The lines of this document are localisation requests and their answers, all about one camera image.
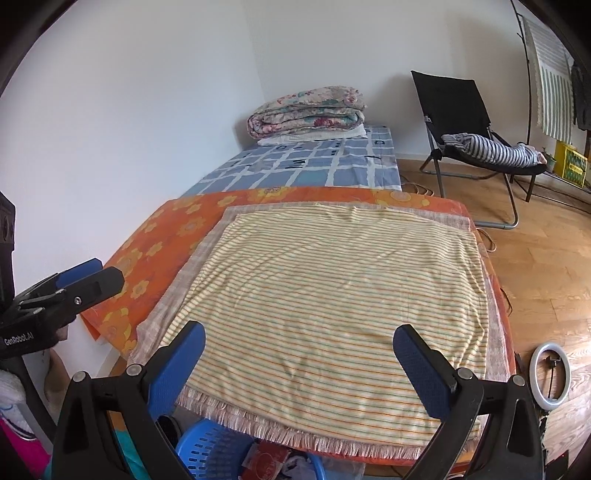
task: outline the white wall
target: white wall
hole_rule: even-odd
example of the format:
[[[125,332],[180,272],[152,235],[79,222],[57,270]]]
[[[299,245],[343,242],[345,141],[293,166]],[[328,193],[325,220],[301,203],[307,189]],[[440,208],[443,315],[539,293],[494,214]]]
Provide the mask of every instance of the white wall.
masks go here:
[[[248,142],[263,103],[239,0],[79,0],[0,99],[0,190],[17,207],[18,291],[106,261],[160,204]],[[82,325],[72,373],[110,351]]]
[[[495,130],[510,142],[525,140],[527,69],[508,0],[243,2],[266,100],[354,86],[365,95],[368,122],[392,129],[398,156],[425,158],[427,135],[410,70],[473,78]],[[584,133],[575,141],[584,147]],[[532,142],[553,151],[539,130]]]

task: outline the blue gripper pad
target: blue gripper pad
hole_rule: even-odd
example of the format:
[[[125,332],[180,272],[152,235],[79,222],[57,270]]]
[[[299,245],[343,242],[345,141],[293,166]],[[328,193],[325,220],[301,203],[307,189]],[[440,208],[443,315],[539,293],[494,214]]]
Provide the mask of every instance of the blue gripper pad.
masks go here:
[[[72,285],[78,280],[92,275],[93,273],[100,272],[103,269],[103,264],[98,258],[93,258],[88,262],[81,263],[75,267],[65,270],[57,277],[56,287],[66,288],[68,285]]]
[[[199,322],[187,322],[170,345],[162,348],[170,349],[172,354],[149,386],[148,411],[154,421],[173,409],[175,400],[205,349],[205,328]]]
[[[402,325],[396,329],[392,347],[427,414],[434,419],[445,421],[451,410],[452,392],[429,360],[429,357],[433,357],[430,355],[431,352],[435,352],[429,349],[410,325]]]

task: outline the laundry basket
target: laundry basket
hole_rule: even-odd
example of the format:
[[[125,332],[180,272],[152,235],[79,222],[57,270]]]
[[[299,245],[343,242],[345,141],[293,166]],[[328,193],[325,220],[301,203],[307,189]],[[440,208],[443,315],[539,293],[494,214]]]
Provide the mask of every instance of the laundry basket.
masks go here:
[[[185,432],[176,451],[196,479],[237,480],[253,442],[249,435],[204,419]],[[326,480],[320,458],[311,453],[307,456],[316,471],[316,480]]]

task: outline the wooden floor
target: wooden floor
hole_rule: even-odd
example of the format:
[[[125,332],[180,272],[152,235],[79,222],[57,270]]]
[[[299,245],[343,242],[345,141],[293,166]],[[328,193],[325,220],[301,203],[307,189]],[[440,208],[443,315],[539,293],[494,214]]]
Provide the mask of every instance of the wooden floor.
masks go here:
[[[419,165],[399,161],[409,181],[439,194],[435,176],[419,173]],[[445,177],[444,185],[446,196],[463,202],[473,219],[512,219],[501,176],[482,181]],[[568,401],[550,414],[545,445],[550,459],[568,449],[572,462],[591,433],[591,215],[536,197],[525,203],[521,189],[514,186],[513,191],[519,225],[512,231],[487,229],[497,244],[491,258],[513,308],[509,321],[515,350],[529,364],[534,348],[552,340],[569,356],[573,374]],[[544,374],[543,391],[550,376],[540,368],[538,377]],[[564,375],[559,376],[558,386],[564,384]]]

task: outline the metal bolt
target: metal bolt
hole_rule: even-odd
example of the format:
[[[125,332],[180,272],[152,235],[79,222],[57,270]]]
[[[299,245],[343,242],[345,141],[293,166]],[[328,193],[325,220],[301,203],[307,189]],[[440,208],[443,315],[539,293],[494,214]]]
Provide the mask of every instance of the metal bolt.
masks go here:
[[[141,373],[142,366],[140,364],[133,364],[127,367],[125,371],[130,377],[135,377],[136,375],[139,375]]]
[[[82,370],[79,372],[76,372],[74,374],[74,376],[72,377],[72,380],[74,382],[81,382],[86,378],[86,372],[83,372]]]
[[[464,380],[470,380],[474,376],[474,374],[472,373],[472,370],[470,370],[469,368],[460,367],[457,369],[457,376]]]
[[[516,375],[513,377],[513,383],[518,387],[523,387],[525,385],[525,379],[521,375]]]

